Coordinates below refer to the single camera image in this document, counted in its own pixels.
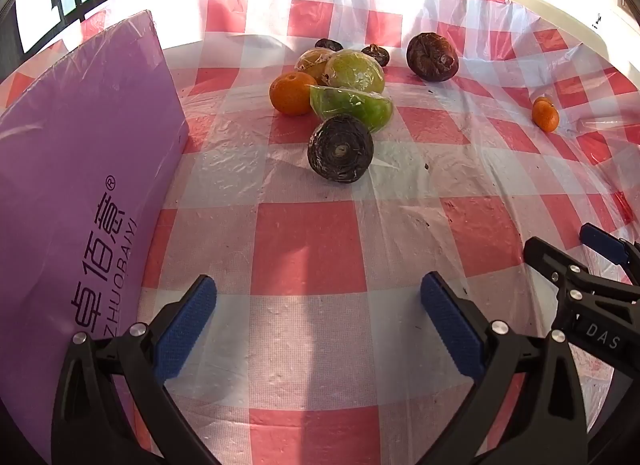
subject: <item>red and white tablecloth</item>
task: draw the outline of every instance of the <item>red and white tablecloth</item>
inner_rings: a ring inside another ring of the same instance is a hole
[[[190,140],[158,220],[139,317],[149,321],[200,273],[215,279],[214,316],[167,388],[226,465],[414,463],[470,387],[418,302],[430,270],[526,334],[545,334],[556,308],[555,290],[523,264],[530,236],[622,278],[580,245],[578,229],[592,222],[639,239],[640,95],[525,8],[111,0],[0,85],[0,103],[67,49],[145,8]],[[427,31],[461,57],[442,84],[406,66],[408,41]],[[353,185],[309,169],[318,119],[281,116],[268,98],[273,78],[319,38],[391,54],[385,92],[395,115]],[[553,134],[530,120],[543,94],[559,109]],[[611,369],[575,356],[593,420]]]

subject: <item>orange fruit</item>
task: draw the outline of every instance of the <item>orange fruit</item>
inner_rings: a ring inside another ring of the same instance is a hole
[[[303,115],[311,111],[310,88],[316,79],[302,71],[290,71],[271,83],[269,99],[274,108],[285,115]]]
[[[537,99],[535,99],[535,100],[533,101],[533,105],[535,106],[535,105],[536,105],[537,103],[539,103],[540,101],[542,101],[542,102],[548,102],[548,103],[549,103],[549,104],[551,104],[552,106],[554,105],[554,103],[552,103],[552,102],[551,102],[551,99],[550,99],[549,97],[545,97],[545,96],[538,97]]]
[[[554,131],[560,122],[558,111],[547,100],[536,100],[531,110],[531,118],[546,133]]]

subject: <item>green fruit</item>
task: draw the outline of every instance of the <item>green fruit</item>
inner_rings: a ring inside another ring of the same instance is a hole
[[[310,100],[311,107],[322,121],[347,114],[361,120],[371,132],[386,126],[394,112],[389,97],[347,88],[312,86]]]
[[[385,75],[375,59],[356,50],[341,50],[327,61],[324,82],[334,88],[380,93]]]

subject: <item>table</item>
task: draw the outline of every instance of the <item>table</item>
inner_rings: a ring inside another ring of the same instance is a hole
[[[592,222],[638,239],[640,96],[605,60],[507,0],[112,0],[0,85],[8,105],[66,50],[152,11],[190,125],[146,264],[149,321],[199,273],[218,305],[167,389],[225,464],[414,463],[470,388],[417,295],[438,270],[489,319],[544,334],[555,291],[522,262],[532,235],[606,277]],[[461,56],[451,80],[407,68],[417,33]],[[314,116],[286,118],[268,87],[319,38],[391,54],[396,106],[356,184],[307,165]],[[532,101],[561,124],[544,134]],[[611,369],[575,351],[588,420]],[[487,442],[499,439],[521,382]],[[138,435],[153,448],[141,425]]]

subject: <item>blue pad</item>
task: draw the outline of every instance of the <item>blue pad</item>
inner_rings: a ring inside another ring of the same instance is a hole
[[[446,289],[428,273],[420,285],[420,302],[438,330],[458,371],[475,381],[484,376],[483,344]]]
[[[580,241],[606,257],[614,265],[626,265],[629,261],[629,256],[621,241],[590,223],[585,223],[580,229]]]
[[[154,349],[154,375],[163,384],[180,374],[191,349],[216,307],[216,283],[206,277],[175,316]]]

